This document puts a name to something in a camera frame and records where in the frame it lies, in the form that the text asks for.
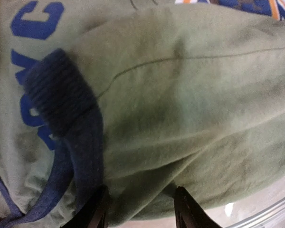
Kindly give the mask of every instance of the striped fabric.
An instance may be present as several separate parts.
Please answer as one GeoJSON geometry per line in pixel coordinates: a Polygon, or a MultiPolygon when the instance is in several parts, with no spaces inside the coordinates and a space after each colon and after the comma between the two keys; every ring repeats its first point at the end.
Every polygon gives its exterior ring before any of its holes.
{"type": "Polygon", "coordinates": [[[250,13],[271,16],[276,20],[285,19],[285,0],[176,0],[176,4],[183,3],[212,3],[235,8],[250,13]]]}

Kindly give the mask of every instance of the green fabric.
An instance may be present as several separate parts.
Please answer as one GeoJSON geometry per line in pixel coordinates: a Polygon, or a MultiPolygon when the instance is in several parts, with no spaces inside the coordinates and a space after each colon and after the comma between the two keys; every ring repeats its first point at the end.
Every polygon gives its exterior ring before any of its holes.
{"type": "Polygon", "coordinates": [[[104,116],[110,224],[203,208],[285,174],[285,21],[206,4],[108,22],[68,50],[104,116]]]}

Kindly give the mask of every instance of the dark object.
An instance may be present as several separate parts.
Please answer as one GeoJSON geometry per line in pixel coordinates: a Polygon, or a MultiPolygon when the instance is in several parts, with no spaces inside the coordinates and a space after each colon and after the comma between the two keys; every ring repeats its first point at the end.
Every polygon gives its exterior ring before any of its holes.
{"type": "MultiPolygon", "coordinates": [[[[109,192],[100,186],[85,206],[62,228],[107,228],[109,192]]],[[[174,195],[177,228],[222,228],[204,212],[184,187],[178,187],[174,195]]]]}
{"type": "Polygon", "coordinates": [[[178,187],[174,196],[177,228],[222,228],[204,212],[184,187],[178,187]]]}

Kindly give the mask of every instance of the blue letter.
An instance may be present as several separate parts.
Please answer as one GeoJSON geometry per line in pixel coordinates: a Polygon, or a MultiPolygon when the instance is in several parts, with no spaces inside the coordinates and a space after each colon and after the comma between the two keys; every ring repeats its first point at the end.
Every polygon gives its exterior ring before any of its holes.
{"type": "Polygon", "coordinates": [[[49,137],[52,134],[51,130],[46,127],[42,126],[38,128],[38,136],[44,141],[47,147],[52,151],[55,149],[55,142],[49,137]]]}
{"type": "Polygon", "coordinates": [[[31,69],[31,67],[38,61],[33,58],[29,58],[24,55],[21,55],[12,49],[11,50],[11,62],[19,67],[24,68],[24,70],[21,70],[16,73],[16,78],[18,80],[18,83],[20,85],[23,85],[24,76],[26,75],[28,70],[31,69]]]}
{"type": "Polygon", "coordinates": [[[45,40],[53,34],[64,10],[62,3],[52,2],[45,7],[43,12],[49,14],[45,22],[23,20],[22,16],[25,13],[31,13],[36,5],[37,1],[31,1],[16,14],[10,25],[14,36],[45,40]]]}
{"type": "Polygon", "coordinates": [[[25,94],[20,99],[20,110],[23,122],[30,127],[38,127],[44,125],[43,120],[40,116],[33,116],[30,113],[32,105],[29,101],[29,97],[25,94]]]}

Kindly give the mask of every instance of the fabric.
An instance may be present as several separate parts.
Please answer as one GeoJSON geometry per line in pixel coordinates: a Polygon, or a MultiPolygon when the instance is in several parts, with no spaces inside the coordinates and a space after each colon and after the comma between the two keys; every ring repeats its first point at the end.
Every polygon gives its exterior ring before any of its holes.
{"type": "Polygon", "coordinates": [[[250,13],[268,15],[277,20],[285,19],[285,0],[176,0],[181,3],[209,3],[231,7],[250,13]]]}

